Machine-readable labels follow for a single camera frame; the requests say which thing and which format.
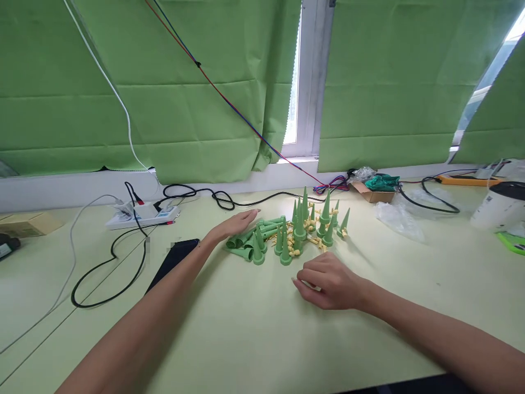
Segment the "window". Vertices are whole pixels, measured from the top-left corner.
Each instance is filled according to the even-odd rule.
[[[517,42],[520,40],[524,32],[525,8],[519,15],[514,25],[512,26],[509,34],[507,34],[507,36],[505,37],[503,45],[501,46],[500,50],[496,54],[496,57],[492,61],[491,65],[489,66],[483,77],[481,78],[478,86],[476,87],[476,90],[472,94],[472,97],[466,104],[465,110],[463,110],[463,114],[461,115],[461,118],[459,120],[458,129],[454,133],[454,138],[452,139],[452,146],[450,147],[451,155],[448,159],[449,162],[450,160],[452,160],[454,152],[457,152],[459,149],[459,145],[461,144],[463,133],[465,133],[466,127],[469,125],[481,102],[487,95],[488,91],[491,89],[492,83],[498,76],[499,72],[503,68],[503,65],[509,58],[510,54],[514,50],[514,47],[516,46]]]
[[[320,117],[333,7],[332,1],[302,1],[288,121],[282,149],[282,154],[286,157],[305,157],[319,153]]]

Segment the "human arm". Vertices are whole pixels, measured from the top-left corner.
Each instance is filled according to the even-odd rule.
[[[303,282],[319,286],[315,291]],[[322,309],[358,309],[388,323],[479,393],[522,393],[525,354],[455,318],[417,305],[356,275],[333,253],[304,264],[294,280]]]
[[[241,212],[214,227],[174,269],[108,331],[78,364],[57,394],[125,393],[157,352],[191,284],[217,244],[240,233],[259,210]]]

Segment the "white cylindrical container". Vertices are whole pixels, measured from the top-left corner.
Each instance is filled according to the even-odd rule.
[[[492,186],[470,218],[480,229],[504,231],[525,220],[525,183],[501,182]]]

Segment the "human hand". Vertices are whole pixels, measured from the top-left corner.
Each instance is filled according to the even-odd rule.
[[[209,234],[218,241],[224,241],[229,236],[242,233],[245,231],[251,222],[255,219],[261,210],[250,210],[233,215],[226,219],[221,224],[215,226]]]
[[[356,275],[331,252],[304,263],[292,279],[301,296],[321,309],[362,309],[368,280]],[[320,291],[301,281],[318,286]]]

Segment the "red and blue wire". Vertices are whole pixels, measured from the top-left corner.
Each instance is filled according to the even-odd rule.
[[[244,120],[246,122],[246,124],[248,124],[248,126],[250,126],[250,128],[254,131],[255,134],[257,134],[257,136],[264,142],[266,143],[266,145],[268,145],[268,147],[274,151],[281,159],[283,160],[286,160],[289,164],[292,164],[295,168],[297,168],[298,170],[301,170],[302,172],[304,172],[306,175],[310,176],[311,178],[315,179],[318,183],[321,184],[321,186],[319,187],[328,187],[329,185],[325,185],[323,184],[323,182],[321,182],[320,180],[318,180],[317,178],[315,178],[313,175],[311,175],[310,173],[306,172],[305,170],[303,170],[301,167],[295,165],[294,163],[292,163],[290,160],[288,160],[286,157],[284,157],[277,149],[275,149],[273,146],[270,145],[270,143],[268,141],[265,140],[265,138],[255,129],[255,127],[239,112],[239,110],[237,108],[235,108],[235,106],[226,98],[224,97],[224,95],[220,92],[219,89],[217,89],[217,87],[213,84],[213,82],[208,78],[208,76],[206,75],[206,73],[204,72],[204,70],[202,69],[201,67],[201,63],[199,63],[195,58],[194,56],[191,54],[190,50],[188,49],[188,47],[184,44],[184,42],[182,41],[182,39],[180,38],[179,34],[177,34],[177,31],[175,30],[175,28],[173,27],[173,25],[171,24],[170,20],[168,19],[168,17],[166,16],[166,14],[164,13],[164,11],[162,10],[162,8],[160,8],[159,4],[157,3],[156,0],[153,0],[153,2],[155,3],[155,5],[157,6],[157,8],[160,10],[160,12],[162,13],[162,16],[164,17],[164,19],[166,19],[166,22],[168,22],[168,25],[170,27],[168,27],[164,21],[162,20],[162,18],[160,17],[160,15],[155,11],[155,9],[151,6],[151,4],[148,2],[148,0],[145,0],[146,4],[149,6],[149,8],[153,11],[153,13],[155,14],[155,16],[161,21],[161,23],[164,25],[164,27],[166,28],[166,30],[168,30],[168,32],[171,34],[171,36],[175,39],[175,41],[177,41],[177,44],[180,45],[180,47],[184,50],[184,52],[186,52],[186,54],[191,58],[191,60],[195,63],[195,65],[197,66],[197,68],[201,71],[202,75],[206,78],[206,80],[209,82],[209,84],[217,91],[217,93],[223,98],[224,101],[226,101],[226,103],[231,107],[231,109],[233,109],[237,115],[239,115],[242,120]]]

